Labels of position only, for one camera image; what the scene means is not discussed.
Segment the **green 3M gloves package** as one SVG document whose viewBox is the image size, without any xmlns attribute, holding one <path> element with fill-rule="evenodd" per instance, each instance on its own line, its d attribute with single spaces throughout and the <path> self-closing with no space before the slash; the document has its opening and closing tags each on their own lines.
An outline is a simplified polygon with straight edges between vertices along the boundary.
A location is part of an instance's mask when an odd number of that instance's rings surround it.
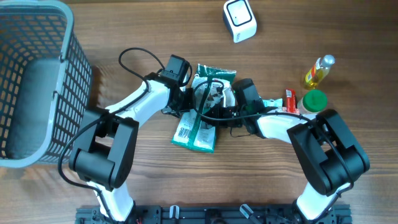
<svg viewBox="0 0 398 224">
<path fill-rule="evenodd" d="M 210 67 L 199 64 L 192 82 L 195 90 L 195 107 L 201 113 L 220 107 L 235 106 L 236 100 L 231 87 L 235 70 Z M 171 143 L 190 150 L 213 153 L 216 142 L 216 126 L 203 121 L 195 109 L 184 113 Z"/>
</svg>

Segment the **light teal small packet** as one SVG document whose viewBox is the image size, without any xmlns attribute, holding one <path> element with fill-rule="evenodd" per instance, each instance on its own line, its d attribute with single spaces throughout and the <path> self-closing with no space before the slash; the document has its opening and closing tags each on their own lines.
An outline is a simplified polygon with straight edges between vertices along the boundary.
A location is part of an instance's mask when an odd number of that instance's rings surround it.
<svg viewBox="0 0 398 224">
<path fill-rule="evenodd" d="M 283 107 L 283 99 L 282 98 L 279 98 L 276 100 L 273 100 L 273 99 L 263 100 L 262 102 L 265 107 L 276 107 L 276 108 Z"/>
</svg>

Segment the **red snack packet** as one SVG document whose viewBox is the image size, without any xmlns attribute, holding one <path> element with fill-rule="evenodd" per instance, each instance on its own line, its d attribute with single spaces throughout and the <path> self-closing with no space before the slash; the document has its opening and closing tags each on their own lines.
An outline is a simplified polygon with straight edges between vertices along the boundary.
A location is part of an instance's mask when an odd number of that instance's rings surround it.
<svg viewBox="0 0 398 224">
<path fill-rule="evenodd" d="M 291 90 L 291 89 L 286 89 L 285 94 L 286 94 L 285 107 L 288 107 L 288 108 L 296 107 L 295 91 Z"/>
</svg>

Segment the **green lid white jar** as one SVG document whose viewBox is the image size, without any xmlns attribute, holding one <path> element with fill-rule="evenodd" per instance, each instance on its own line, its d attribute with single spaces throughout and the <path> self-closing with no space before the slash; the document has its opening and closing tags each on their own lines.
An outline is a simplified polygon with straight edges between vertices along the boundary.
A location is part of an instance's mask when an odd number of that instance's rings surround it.
<svg viewBox="0 0 398 224">
<path fill-rule="evenodd" d="M 297 108 L 301 114 L 316 114 L 326 108 L 328 98 L 320 90 L 311 90 L 298 102 Z"/>
</svg>

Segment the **yellow liquid bottle silver cap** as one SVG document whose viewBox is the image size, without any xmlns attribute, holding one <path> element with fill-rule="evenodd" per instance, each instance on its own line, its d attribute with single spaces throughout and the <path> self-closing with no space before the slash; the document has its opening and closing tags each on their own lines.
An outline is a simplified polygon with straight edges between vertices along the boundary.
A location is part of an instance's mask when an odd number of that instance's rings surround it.
<svg viewBox="0 0 398 224">
<path fill-rule="evenodd" d="M 335 58 L 332 55 L 325 55 L 318 58 L 315 64 L 304 76 L 304 88 L 307 90 L 316 89 L 319 83 L 329 74 L 330 69 L 334 64 Z"/>
</svg>

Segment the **pink tissue pack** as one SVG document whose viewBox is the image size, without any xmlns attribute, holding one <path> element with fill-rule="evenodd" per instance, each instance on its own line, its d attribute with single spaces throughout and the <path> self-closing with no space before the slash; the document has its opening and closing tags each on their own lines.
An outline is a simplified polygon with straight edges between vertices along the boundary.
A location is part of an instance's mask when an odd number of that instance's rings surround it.
<svg viewBox="0 0 398 224">
<path fill-rule="evenodd" d="M 293 108 L 282 107 L 282 111 L 284 113 L 300 114 L 299 109 L 297 109 L 296 107 Z"/>
</svg>

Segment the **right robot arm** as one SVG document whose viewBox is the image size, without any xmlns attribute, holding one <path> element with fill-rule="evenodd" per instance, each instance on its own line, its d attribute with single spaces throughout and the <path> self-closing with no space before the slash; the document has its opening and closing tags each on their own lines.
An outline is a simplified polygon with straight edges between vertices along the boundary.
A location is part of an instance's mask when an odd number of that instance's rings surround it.
<svg viewBox="0 0 398 224">
<path fill-rule="evenodd" d="M 213 126 L 244 126 L 260 138 L 292 145 L 308 181 L 294 203 L 300 222 L 316 223 L 327 216 L 338 197 L 369 170 L 368 155 L 337 111 L 297 114 L 266 107 L 250 78 L 231 88 L 235 105 L 218 103 L 202 120 Z"/>
</svg>

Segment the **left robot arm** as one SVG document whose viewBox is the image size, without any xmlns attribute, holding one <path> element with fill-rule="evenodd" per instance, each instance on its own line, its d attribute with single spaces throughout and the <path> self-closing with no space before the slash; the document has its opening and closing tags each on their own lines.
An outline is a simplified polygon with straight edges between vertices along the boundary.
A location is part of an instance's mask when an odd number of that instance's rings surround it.
<svg viewBox="0 0 398 224">
<path fill-rule="evenodd" d="M 126 179 L 130 173 L 139 128 L 158 111 L 176 118 L 193 108 L 186 85 L 192 66 L 171 55 L 167 65 L 142 78 L 127 98 L 107 108 L 85 111 L 82 127 L 68 143 L 68 166 L 99 201 L 89 211 L 76 212 L 77 223 L 134 223 L 135 201 Z"/>
</svg>

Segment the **white barcode scanner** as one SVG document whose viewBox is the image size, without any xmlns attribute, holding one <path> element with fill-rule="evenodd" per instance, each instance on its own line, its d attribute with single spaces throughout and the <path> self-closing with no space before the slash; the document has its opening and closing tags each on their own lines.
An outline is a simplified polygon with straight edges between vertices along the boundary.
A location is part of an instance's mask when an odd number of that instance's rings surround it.
<svg viewBox="0 0 398 224">
<path fill-rule="evenodd" d="M 226 1 L 223 21 L 234 43 L 247 40 L 257 32 L 257 21 L 248 0 Z"/>
</svg>

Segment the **grey plastic mesh basket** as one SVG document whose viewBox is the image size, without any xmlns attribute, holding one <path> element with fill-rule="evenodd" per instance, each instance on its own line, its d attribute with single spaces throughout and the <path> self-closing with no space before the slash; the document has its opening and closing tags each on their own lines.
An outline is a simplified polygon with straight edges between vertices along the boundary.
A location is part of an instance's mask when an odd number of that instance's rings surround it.
<svg viewBox="0 0 398 224">
<path fill-rule="evenodd" d="M 91 65 L 60 1 L 1 2 L 1 165 L 67 161 L 90 100 Z"/>
</svg>

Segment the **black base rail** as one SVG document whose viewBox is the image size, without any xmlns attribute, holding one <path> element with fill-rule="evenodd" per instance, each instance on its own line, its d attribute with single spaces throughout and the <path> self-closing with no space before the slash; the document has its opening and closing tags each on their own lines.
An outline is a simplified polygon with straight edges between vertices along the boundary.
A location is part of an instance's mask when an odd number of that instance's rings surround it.
<svg viewBox="0 0 398 224">
<path fill-rule="evenodd" d="M 311 223 L 299 217 L 291 204 L 249 206 L 250 212 L 240 207 L 171 207 L 136 206 L 125 222 L 118 223 Z M 81 207 L 76 210 L 75 223 L 111 223 L 100 212 L 100 207 Z M 334 205 L 316 223 L 351 224 L 349 205 Z"/>
</svg>

